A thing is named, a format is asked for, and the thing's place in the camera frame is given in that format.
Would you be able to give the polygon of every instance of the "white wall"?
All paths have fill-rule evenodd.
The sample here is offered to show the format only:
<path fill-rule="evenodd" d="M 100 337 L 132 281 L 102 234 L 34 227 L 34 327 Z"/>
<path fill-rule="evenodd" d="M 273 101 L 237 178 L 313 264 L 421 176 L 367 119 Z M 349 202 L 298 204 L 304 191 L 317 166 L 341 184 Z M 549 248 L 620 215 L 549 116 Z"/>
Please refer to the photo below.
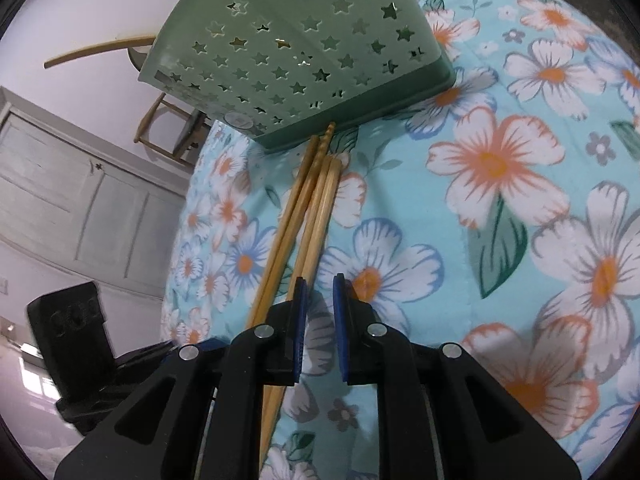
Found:
<path fill-rule="evenodd" d="M 90 133 L 188 178 L 180 164 L 134 144 L 159 91 L 137 81 L 124 50 L 44 70 L 45 60 L 103 41 L 156 34 L 178 0 L 28 0 L 0 40 L 0 85 Z M 163 114 L 150 138 L 173 147 L 184 121 Z"/>
<path fill-rule="evenodd" d="M 25 307 L 37 297 L 87 281 L 68 274 L 0 242 L 0 276 L 8 292 L 0 294 L 0 316 L 28 326 Z M 161 301 L 101 285 L 100 302 L 116 355 L 158 342 Z"/>

